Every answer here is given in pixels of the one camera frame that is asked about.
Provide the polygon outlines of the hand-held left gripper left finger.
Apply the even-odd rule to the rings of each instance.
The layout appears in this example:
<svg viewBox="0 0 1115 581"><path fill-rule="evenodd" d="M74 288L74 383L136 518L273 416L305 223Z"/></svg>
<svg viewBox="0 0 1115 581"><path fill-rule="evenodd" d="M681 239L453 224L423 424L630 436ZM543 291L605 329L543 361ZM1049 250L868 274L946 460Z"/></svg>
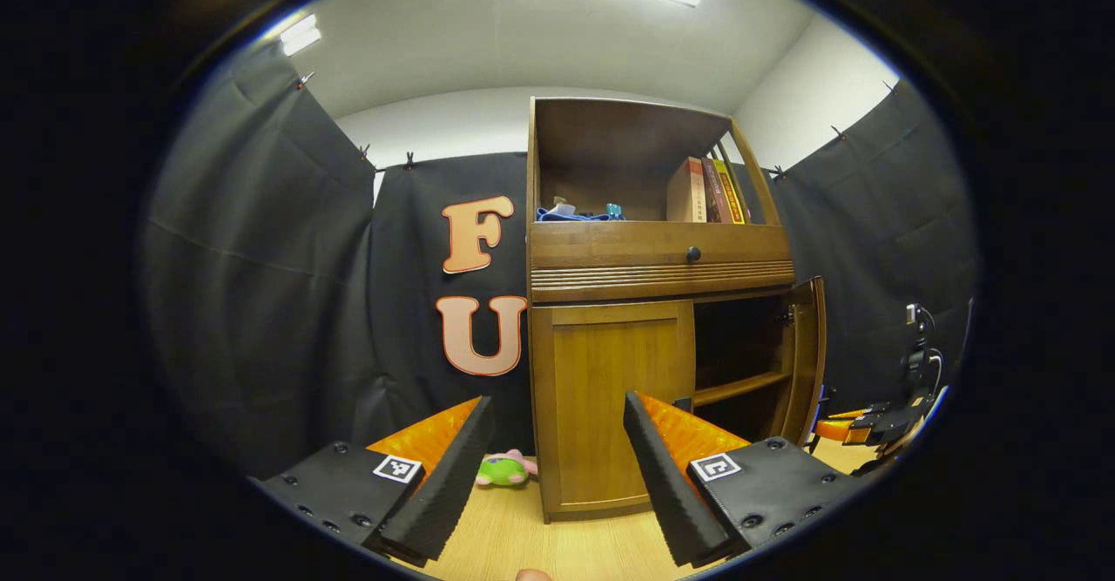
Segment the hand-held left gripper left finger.
<svg viewBox="0 0 1115 581"><path fill-rule="evenodd" d="M327 443L248 482L334 540L421 568L456 530L493 430L491 398L477 397L367 446Z"/></svg>

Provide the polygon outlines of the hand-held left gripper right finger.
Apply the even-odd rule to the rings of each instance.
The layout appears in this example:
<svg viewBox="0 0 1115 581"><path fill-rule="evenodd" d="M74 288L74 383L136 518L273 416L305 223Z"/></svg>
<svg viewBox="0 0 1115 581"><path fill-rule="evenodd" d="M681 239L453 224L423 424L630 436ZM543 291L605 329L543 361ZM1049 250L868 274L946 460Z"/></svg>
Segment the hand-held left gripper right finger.
<svg viewBox="0 0 1115 581"><path fill-rule="evenodd" d="M767 550L863 490L780 436L745 440L644 393L626 394L624 428L675 564Z"/></svg>

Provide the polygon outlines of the wooden shoe cabinet door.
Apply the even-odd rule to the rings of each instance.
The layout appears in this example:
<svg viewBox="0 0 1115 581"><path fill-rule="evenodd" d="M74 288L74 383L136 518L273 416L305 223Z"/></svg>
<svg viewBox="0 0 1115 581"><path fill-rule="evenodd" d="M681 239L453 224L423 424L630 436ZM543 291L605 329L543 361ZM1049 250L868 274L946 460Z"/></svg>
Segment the wooden shoe cabinet door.
<svg viewBox="0 0 1115 581"><path fill-rule="evenodd" d="M694 395L694 304L534 307L530 386L543 520L597 520L648 507L624 428L626 395Z"/></svg>
<svg viewBox="0 0 1115 581"><path fill-rule="evenodd" d="M801 446L808 440L823 393L828 335L824 279L815 275L794 287L786 306L797 306L797 325L784 328L783 368L791 378L783 388L776 433Z"/></svg>

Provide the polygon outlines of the wooden double-door shoe cabinet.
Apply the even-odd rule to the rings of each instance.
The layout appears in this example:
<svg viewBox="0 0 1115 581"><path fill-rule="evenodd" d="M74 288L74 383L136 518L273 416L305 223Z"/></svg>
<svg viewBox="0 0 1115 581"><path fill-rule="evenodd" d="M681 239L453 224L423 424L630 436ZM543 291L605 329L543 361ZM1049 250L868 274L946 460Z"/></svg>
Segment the wooden double-door shoe cabinet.
<svg viewBox="0 0 1115 581"><path fill-rule="evenodd" d="M666 220L666 184L686 158L728 163L747 209L746 225L780 226L775 201L740 126L727 114L600 98L545 97L530 101L525 197L527 322L534 307L605 306L657 301L694 304L694 393L753 375L785 372L784 327L777 314L794 287L812 278L795 260L700 265L590 267L542 270L527 254L527 226L537 209L566 205L605 214L620 205L626 220ZM694 407L737 436L776 433L785 383Z"/></svg>

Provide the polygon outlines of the wooden cabinet drawer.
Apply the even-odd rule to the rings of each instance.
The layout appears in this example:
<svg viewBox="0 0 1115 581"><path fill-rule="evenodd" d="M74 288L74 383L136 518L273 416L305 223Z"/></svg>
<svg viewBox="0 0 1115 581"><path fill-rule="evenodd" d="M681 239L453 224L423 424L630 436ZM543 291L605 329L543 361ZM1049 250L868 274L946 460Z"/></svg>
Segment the wooden cabinet drawer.
<svg viewBox="0 0 1115 581"><path fill-rule="evenodd" d="M533 221L527 226L530 267L542 270L688 265L688 246L700 248L700 265L792 259L780 226L679 221Z"/></svg>

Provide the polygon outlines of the green plush toy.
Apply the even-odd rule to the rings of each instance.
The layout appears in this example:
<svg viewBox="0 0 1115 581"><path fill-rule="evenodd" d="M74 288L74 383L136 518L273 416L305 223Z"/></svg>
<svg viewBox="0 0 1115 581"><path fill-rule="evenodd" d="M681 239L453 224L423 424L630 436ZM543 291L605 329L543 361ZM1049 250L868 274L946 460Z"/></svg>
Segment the green plush toy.
<svg viewBox="0 0 1115 581"><path fill-rule="evenodd" d="M483 458L474 483L482 487L518 487L537 474L537 462L529 459L522 451L510 449Z"/></svg>

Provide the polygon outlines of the wooden inner shelf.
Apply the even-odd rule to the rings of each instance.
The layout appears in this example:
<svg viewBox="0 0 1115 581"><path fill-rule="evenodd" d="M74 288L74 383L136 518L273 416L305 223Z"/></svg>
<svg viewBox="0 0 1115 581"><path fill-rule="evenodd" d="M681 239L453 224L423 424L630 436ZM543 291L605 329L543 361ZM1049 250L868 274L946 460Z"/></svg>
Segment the wooden inner shelf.
<svg viewBox="0 0 1115 581"><path fill-rule="evenodd" d="M715 401L754 393L762 388L777 385L777 383L784 383L788 378L791 378L789 372L765 372L763 375L741 378L735 380L735 383L724 383L724 385L701 388L694 393L694 407L712 405Z"/></svg>

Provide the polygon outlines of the yellow book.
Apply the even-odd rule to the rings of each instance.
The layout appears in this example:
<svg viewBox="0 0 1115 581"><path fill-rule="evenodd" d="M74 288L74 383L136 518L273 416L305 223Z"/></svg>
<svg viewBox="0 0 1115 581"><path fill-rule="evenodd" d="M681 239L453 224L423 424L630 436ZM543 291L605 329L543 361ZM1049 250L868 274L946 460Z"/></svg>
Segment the yellow book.
<svg viewBox="0 0 1115 581"><path fill-rule="evenodd" d="M738 226L747 224L747 209L745 207L744 200L741 200L740 192L737 192L735 180L733 180L733 172L730 172L728 163L712 158L712 168L716 172L717 180L720 180L718 207L720 209L721 223L730 223Z"/></svg>

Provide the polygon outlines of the brown book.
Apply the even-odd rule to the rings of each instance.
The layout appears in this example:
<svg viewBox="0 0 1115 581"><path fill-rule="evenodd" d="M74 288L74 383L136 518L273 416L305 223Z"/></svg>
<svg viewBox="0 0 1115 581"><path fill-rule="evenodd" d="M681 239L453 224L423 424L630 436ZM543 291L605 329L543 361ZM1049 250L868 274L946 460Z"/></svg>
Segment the brown book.
<svg viewBox="0 0 1115 581"><path fill-rule="evenodd" d="M704 186L709 223L733 224L733 214L720 176L712 158L701 158Z"/></svg>

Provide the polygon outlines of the beige book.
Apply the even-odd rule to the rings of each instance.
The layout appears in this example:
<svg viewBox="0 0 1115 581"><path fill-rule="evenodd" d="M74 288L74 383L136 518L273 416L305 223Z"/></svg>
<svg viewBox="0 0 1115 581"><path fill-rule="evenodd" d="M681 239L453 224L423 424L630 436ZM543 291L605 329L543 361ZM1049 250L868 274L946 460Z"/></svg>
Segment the beige book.
<svg viewBox="0 0 1115 581"><path fill-rule="evenodd" d="M686 158L666 184L666 220L707 223L701 159Z"/></svg>

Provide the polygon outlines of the small ceiling light panel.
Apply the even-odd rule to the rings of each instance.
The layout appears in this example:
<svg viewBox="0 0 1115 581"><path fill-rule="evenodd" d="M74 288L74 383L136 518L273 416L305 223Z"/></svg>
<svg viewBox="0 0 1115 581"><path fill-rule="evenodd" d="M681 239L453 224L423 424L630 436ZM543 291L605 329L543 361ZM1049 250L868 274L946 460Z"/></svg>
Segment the small ceiling light panel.
<svg viewBox="0 0 1115 581"><path fill-rule="evenodd" d="M317 14L314 13L307 14L279 33L281 48L287 57L292 57L294 54L310 48L310 46L320 42L321 39L322 33L318 28Z"/></svg>

